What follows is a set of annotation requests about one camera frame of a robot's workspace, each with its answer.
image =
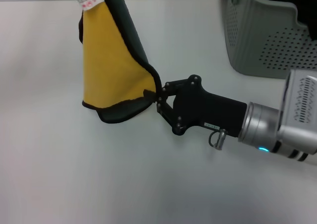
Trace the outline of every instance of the vent grille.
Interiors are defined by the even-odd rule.
[[[315,102],[316,81],[307,77],[300,80],[294,119],[303,123],[310,123]]]
[[[227,11],[227,35],[230,46],[234,47],[237,41],[238,35],[238,12],[236,7],[230,3]]]
[[[307,30],[285,28],[268,36],[259,60],[267,69],[317,69],[317,42]]]

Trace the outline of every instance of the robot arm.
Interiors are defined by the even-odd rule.
[[[175,95],[173,108],[166,100]],[[317,152],[317,72],[291,70],[280,110],[245,103],[206,92],[201,78],[168,82],[157,109],[176,135],[191,126],[213,131],[209,144],[221,150],[227,135],[259,150],[298,161],[309,161]],[[219,133],[218,142],[211,137]]]

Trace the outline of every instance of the yellow cloth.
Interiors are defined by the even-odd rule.
[[[106,5],[84,11],[84,102],[108,108],[156,91],[153,77],[128,51]]]

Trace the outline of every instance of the metal ring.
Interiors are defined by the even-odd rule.
[[[214,145],[211,143],[211,138],[212,138],[212,136],[215,135],[216,133],[218,133],[218,131],[214,131],[212,134],[210,134],[209,140],[208,140],[209,145],[210,145],[211,147],[213,147],[213,148],[214,148]]]

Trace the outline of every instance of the gray plastic basket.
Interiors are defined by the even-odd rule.
[[[290,2],[228,0],[225,39],[232,67],[246,75],[286,78],[292,68],[317,69],[317,41]]]

